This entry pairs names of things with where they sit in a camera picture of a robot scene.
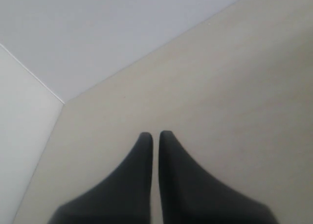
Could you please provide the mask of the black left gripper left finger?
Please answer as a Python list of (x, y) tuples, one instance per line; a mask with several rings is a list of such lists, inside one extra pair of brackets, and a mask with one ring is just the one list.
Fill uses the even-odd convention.
[(51, 224), (149, 224), (153, 138), (141, 133), (125, 159), (103, 181), (60, 206)]

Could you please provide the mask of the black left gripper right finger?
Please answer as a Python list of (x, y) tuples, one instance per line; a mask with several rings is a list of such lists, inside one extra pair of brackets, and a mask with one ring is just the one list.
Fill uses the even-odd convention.
[(206, 172), (172, 131), (159, 137), (158, 182), (165, 224), (274, 224), (271, 210)]

